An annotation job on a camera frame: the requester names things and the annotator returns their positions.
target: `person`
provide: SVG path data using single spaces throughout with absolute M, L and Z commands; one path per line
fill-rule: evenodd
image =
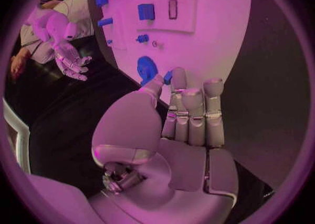
M 87 0 L 51 0 L 41 5 L 43 9 L 54 9 L 67 15 L 70 22 L 77 24 L 79 39 L 94 34 Z M 45 64 L 55 58 L 55 52 L 48 42 L 43 43 L 33 32 L 31 26 L 23 25 L 20 31 L 21 48 L 16 55 L 11 57 L 10 75 L 16 81 L 24 72 L 26 62 L 32 59 L 40 64 Z

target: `grey floor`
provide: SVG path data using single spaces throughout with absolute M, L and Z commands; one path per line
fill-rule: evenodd
M 273 0 L 251 0 L 249 24 L 225 83 L 226 148 L 274 189 L 295 163 L 310 106 L 299 42 Z

